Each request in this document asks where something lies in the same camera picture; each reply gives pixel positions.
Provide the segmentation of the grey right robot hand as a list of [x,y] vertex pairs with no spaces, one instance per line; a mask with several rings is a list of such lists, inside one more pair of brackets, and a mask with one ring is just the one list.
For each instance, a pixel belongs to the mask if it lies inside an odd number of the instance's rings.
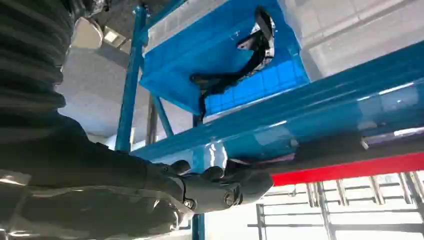
[[131,240],[169,233],[194,214],[259,200],[270,174],[186,160],[150,162],[91,142],[57,113],[0,113],[3,240]]

